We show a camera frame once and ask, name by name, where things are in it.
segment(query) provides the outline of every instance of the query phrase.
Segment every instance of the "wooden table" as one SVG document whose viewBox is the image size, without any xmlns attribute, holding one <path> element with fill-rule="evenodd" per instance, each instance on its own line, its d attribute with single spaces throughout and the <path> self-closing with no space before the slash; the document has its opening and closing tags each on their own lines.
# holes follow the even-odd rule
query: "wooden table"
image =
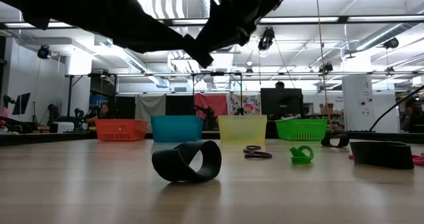
<svg viewBox="0 0 424 224">
<path fill-rule="evenodd" d="M 312 166 L 292 166 L 308 144 Z M 216 180 L 169 184 L 151 153 L 170 144 L 96 140 L 0 148 L 0 223 L 421 223 L 424 168 L 354 165 L 348 150 L 267 140 L 271 160 L 222 145 Z M 424 152 L 424 146 L 413 146 Z M 199 168 L 200 156 L 193 161 Z"/>
</svg>

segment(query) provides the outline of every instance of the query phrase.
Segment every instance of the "black rubber strap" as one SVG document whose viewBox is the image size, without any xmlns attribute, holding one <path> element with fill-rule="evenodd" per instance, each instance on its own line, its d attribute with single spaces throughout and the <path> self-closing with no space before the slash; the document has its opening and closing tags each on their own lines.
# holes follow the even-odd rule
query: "black rubber strap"
<svg viewBox="0 0 424 224">
<path fill-rule="evenodd" d="M 198 172 L 189 167 L 197 152 L 203 155 L 203 164 Z M 205 182 L 213 179 L 221 169 L 221 151 L 213 141 L 187 142 L 172 150 L 157 150 L 152 163 L 157 173 L 170 182 Z"/>
<path fill-rule="evenodd" d="M 257 151 L 260 149 L 261 149 L 260 146 L 256 146 L 256 145 L 246 146 L 246 148 L 243 150 L 244 157 L 245 158 L 263 158 L 263 159 L 272 158 L 272 154 L 270 153 Z"/>
<path fill-rule="evenodd" d="M 330 140 L 331 139 L 339 139 L 338 145 L 332 145 Z M 332 134 L 325 134 L 325 137 L 323 140 L 321 140 L 321 144 L 325 147 L 331 147 L 331 148 L 344 148 L 349 145 L 349 136 L 348 135 L 332 135 Z"/>
<path fill-rule="evenodd" d="M 351 142 L 355 163 L 413 169 L 411 147 L 398 142 Z"/>
</svg>

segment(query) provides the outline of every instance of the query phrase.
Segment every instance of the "orange basket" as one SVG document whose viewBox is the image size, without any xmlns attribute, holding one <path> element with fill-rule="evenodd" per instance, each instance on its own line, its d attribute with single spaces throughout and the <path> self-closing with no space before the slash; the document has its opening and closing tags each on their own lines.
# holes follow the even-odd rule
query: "orange basket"
<svg viewBox="0 0 424 224">
<path fill-rule="evenodd" d="M 97 119 L 95 128 L 100 141 L 135 141 L 142 140 L 146 136 L 147 121 Z"/>
</svg>

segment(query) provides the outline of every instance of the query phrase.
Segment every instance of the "green plastic basket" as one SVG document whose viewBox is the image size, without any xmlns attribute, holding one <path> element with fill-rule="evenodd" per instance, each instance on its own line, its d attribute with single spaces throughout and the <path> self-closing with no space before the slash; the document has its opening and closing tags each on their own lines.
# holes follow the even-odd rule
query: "green plastic basket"
<svg viewBox="0 0 424 224">
<path fill-rule="evenodd" d="M 328 119 L 291 119 L 276 121 L 278 136 L 285 140 L 322 140 Z"/>
</svg>

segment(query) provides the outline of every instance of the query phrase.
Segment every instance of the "monitor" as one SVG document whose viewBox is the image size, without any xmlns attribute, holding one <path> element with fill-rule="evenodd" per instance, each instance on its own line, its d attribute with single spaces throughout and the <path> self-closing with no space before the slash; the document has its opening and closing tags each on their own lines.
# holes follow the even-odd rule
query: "monitor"
<svg viewBox="0 0 424 224">
<path fill-rule="evenodd" d="M 262 88 L 260 90 L 262 114 L 283 117 L 287 114 L 303 117 L 303 95 L 301 89 Z"/>
<path fill-rule="evenodd" d="M 23 115 L 27 110 L 29 97 L 31 93 L 26 93 L 22 95 L 18 95 L 18 99 L 16 99 L 15 107 L 13 108 L 12 115 Z"/>
</svg>

